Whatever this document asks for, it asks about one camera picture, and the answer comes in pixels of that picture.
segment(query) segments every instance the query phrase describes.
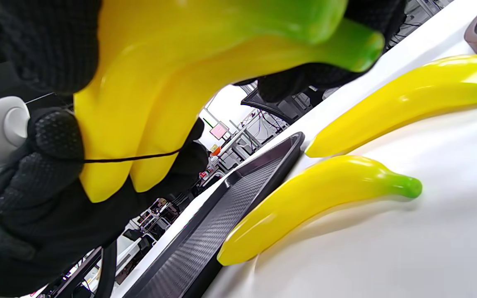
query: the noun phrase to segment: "green banana tip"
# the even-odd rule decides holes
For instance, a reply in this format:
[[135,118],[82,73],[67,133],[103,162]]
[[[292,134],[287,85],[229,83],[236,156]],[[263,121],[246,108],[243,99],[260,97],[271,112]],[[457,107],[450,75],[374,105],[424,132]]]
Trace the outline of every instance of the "green banana tip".
[[406,198],[418,198],[422,193],[422,183],[416,178],[405,176],[405,183],[402,185],[402,190],[402,195]]

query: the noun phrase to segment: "banana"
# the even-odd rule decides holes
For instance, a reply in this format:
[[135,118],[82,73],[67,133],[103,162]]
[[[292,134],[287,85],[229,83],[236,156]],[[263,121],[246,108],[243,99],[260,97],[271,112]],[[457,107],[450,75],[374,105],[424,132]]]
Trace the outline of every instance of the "banana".
[[400,76],[325,127],[311,158],[347,154],[419,120],[477,107],[477,55],[436,60]]
[[[182,115],[187,115],[185,121],[170,112],[173,108],[161,115],[159,109],[168,109],[165,92],[172,85],[175,74],[188,72],[194,64],[261,37],[284,39],[310,48],[296,54],[316,53],[335,35],[346,6],[347,0],[104,0],[99,17],[99,66],[91,83],[75,94],[75,113],[83,134],[85,158],[121,159],[138,156],[138,152],[159,154],[178,149],[187,136],[183,132],[191,129],[201,108],[200,101],[197,101],[193,104],[197,109],[189,113],[182,111]],[[349,32],[347,39],[365,39],[368,32]],[[339,54],[346,62],[351,60],[343,56],[343,51]],[[314,62],[316,56],[292,59],[301,63]],[[241,59],[246,60],[246,53]],[[280,59],[288,58],[276,55],[271,59],[278,63]],[[365,63],[360,60],[355,65]],[[282,70],[295,65],[285,62],[271,69]],[[227,77],[242,79],[245,73],[248,77],[266,74],[264,71],[237,71],[240,74]],[[173,89],[184,84],[195,86],[191,91],[205,89],[202,85],[205,78],[195,79],[199,83],[174,81]],[[208,94],[205,101],[216,92],[213,90],[215,85],[222,86],[221,82],[223,80],[218,79],[218,83],[211,83],[211,92],[203,92]],[[174,109],[186,109],[187,105],[184,107],[183,103],[190,102],[189,97],[171,104],[176,105]],[[147,134],[153,132],[153,128],[147,127],[154,126],[153,117],[156,116],[168,120],[165,121],[167,126],[173,124],[174,133],[165,138],[160,134],[160,139]],[[185,127],[177,129],[176,124]],[[153,138],[153,141],[148,141],[152,144],[161,143],[146,145],[149,138]],[[152,170],[144,166],[145,162],[134,166],[132,176],[138,191],[155,185],[169,170],[171,161],[174,161],[174,156],[157,162],[158,167]],[[86,164],[80,180],[89,199],[102,202],[113,195],[124,184],[133,165],[131,161]],[[146,177],[148,172],[155,174]]]
[[218,261],[246,262],[291,230],[329,208],[385,195],[417,198],[422,184],[361,156],[322,161],[286,181],[237,224],[227,236]]
[[[384,47],[381,34],[343,19],[331,38],[319,45],[296,43],[279,36],[244,42],[229,51],[194,63],[171,76],[152,109],[137,155],[175,151],[183,145],[199,111],[222,87],[250,77],[285,70],[306,62],[324,62],[362,72]],[[159,183],[176,156],[134,162],[130,176],[136,191]]]

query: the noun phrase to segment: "gloved hand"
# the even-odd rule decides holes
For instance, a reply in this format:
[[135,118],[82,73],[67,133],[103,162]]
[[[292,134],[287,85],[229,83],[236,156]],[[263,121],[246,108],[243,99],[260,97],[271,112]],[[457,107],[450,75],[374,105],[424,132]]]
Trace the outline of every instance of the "gloved hand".
[[[382,32],[388,43],[405,22],[406,3],[349,0],[345,17]],[[0,0],[0,47],[14,63],[19,77],[33,87],[75,93],[91,81],[98,65],[100,5],[100,0]],[[236,85],[258,79],[260,96],[267,102],[277,102],[308,86],[331,89],[365,73],[308,63]]]
[[93,204],[78,179],[84,149],[74,115],[38,110],[28,139],[0,174],[0,296],[24,296],[53,281],[87,252],[111,243],[156,198],[187,190],[207,166],[193,142],[201,120],[166,178],[136,193],[130,179],[108,200]]

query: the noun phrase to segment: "black cord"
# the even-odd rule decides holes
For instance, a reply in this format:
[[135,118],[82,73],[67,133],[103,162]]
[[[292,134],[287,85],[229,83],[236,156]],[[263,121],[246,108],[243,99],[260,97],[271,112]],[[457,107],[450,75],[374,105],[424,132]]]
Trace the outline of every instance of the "black cord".
[[281,127],[280,127],[280,126],[279,126],[279,127],[277,127],[277,126],[275,126],[275,125],[271,124],[271,122],[270,122],[270,121],[268,121],[268,120],[266,119],[266,117],[265,117],[265,115],[264,115],[264,114],[263,114],[263,119],[264,119],[266,122],[268,122],[268,124],[269,124],[269,125],[271,125],[271,126],[275,127],[275,129],[276,129],[276,130],[280,130],[280,129],[281,129]]
[[413,26],[413,27],[420,27],[420,26],[422,25],[422,23],[413,23],[413,24],[404,23],[403,25],[406,25],[406,26]]
[[282,127],[281,125],[279,124],[279,121],[277,121],[277,119],[275,119],[275,117],[273,117],[273,115],[271,115],[270,113],[268,113],[268,115],[270,115],[270,117],[272,117],[273,121],[275,121],[275,123],[277,124],[277,126],[279,126],[280,130],[282,131]]
[[95,292],[93,292],[93,291],[91,290],[91,287],[89,286],[89,283],[87,283],[87,280],[85,279],[85,277],[82,277],[82,279],[83,279],[84,282],[86,283],[87,289],[88,289],[91,293],[95,294]]
[[49,158],[52,158],[54,160],[59,160],[59,161],[64,161],[64,162],[75,162],[75,163],[112,163],[112,162],[125,162],[125,161],[136,161],[136,160],[143,160],[143,159],[161,158],[161,157],[164,157],[164,156],[175,155],[176,153],[179,153],[183,149],[183,147],[181,147],[180,149],[169,152],[169,153],[135,156],[135,157],[131,157],[131,158],[98,159],[98,160],[83,159],[83,160],[80,160],[80,159],[65,159],[65,158],[59,158],[57,156],[49,155],[49,154],[45,153],[40,147],[38,147],[34,143],[34,141],[32,141],[32,140],[29,141],[29,139],[27,139],[27,144],[33,151],[36,151],[43,156],[48,156]]

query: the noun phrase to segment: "white wall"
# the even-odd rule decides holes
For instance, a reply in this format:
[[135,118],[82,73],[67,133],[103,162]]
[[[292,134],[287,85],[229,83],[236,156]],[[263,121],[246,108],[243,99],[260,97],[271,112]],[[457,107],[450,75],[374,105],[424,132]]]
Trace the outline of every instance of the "white wall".
[[[226,125],[231,132],[235,132],[235,127],[229,122],[233,121],[235,124],[240,122],[253,110],[248,106],[241,106],[240,101],[247,96],[246,92],[240,87],[228,85],[220,90],[213,101],[207,107],[212,115]],[[201,111],[200,117],[209,121],[213,126],[217,121],[211,117],[206,111]],[[204,133],[200,138],[200,142],[210,149],[214,144],[220,146],[224,143],[223,140],[217,140],[211,133],[211,127],[206,124]]]

